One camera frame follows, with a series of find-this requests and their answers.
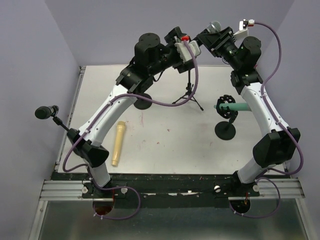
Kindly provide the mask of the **black tripod microphone stand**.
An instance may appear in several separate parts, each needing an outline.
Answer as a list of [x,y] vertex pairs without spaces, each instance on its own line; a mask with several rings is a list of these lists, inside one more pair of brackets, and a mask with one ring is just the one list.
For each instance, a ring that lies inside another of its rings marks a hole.
[[[172,104],[177,104],[180,100],[186,100],[192,94],[194,84],[191,83],[191,71],[189,70],[187,73],[188,73],[188,83],[187,83],[187,86],[185,88],[186,92],[185,92],[185,94],[183,96],[178,98],[176,101],[172,102]],[[198,107],[200,108],[200,110],[204,111],[204,108],[199,104],[199,102],[196,100],[196,98],[194,96],[192,96],[190,98],[190,101],[195,102],[198,105]]]

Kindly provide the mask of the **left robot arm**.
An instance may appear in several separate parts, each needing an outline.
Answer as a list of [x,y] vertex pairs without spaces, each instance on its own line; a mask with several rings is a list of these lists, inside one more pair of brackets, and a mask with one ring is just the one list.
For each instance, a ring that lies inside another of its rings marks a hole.
[[101,198],[111,191],[111,176],[105,164],[109,151],[102,146],[109,130],[136,101],[157,103],[145,94],[154,83],[155,75],[170,67],[179,73],[198,68],[196,57],[201,50],[196,40],[190,40],[179,27],[172,29],[164,39],[165,45],[155,33],[141,35],[134,46],[132,60],[120,72],[107,99],[79,129],[67,131],[72,144],[69,152],[83,159],[95,181],[93,191]]

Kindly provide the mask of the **black glitter microphone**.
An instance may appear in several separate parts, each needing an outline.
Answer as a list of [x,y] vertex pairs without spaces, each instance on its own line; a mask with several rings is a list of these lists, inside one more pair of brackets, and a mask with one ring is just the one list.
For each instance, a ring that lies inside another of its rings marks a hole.
[[221,31],[221,24],[219,21],[212,21],[203,31],[204,34],[216,34]]

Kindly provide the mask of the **round base microphone stand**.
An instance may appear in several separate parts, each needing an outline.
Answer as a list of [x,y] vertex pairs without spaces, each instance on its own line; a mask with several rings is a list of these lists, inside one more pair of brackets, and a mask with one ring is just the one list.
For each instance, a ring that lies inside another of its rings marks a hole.
[[[149,94],[147,94],[147,93],[141,93],[140,95],[141,95],[142,97],[148,98],[148,99],[150,99],[150,100],[152,99],[152,97],[151,97]],[[152,103],[149,102],[149,101],[146,101],[146,100],[144,100],[144,99],[138,98],[133,105],[134,105],[134,107],[135,107],[136,109],[146,110],[146,109],[148,109],[148,108],[151,107]]]

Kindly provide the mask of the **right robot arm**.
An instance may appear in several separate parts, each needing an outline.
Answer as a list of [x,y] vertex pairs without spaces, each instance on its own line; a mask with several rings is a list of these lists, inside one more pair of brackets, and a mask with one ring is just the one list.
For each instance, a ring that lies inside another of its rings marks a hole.
[[233,30],[227,27],[217,33],[205,30],[196,40],[214,57],[225,59],[232,67],[232,86],[248,104],[261,131],[262,138],[253,147],[252,159],[234,173],[235,180],[230,183],[230,191],[241,196],[257,176],[293,157],[301,134],[281,118],[265,90],[266,82],[256,69],[261,56],[258,38],[247,36],[236,46]]

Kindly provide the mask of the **gold microphone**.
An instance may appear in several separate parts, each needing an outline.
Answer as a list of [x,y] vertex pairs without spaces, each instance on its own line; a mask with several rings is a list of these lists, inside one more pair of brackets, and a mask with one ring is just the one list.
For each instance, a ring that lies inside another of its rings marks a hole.
[[111,159],[111,165],[113,167],[117,167],[119,165],[125,132],[126,123],[124,121],[119,121],[116,125],[114,147]]

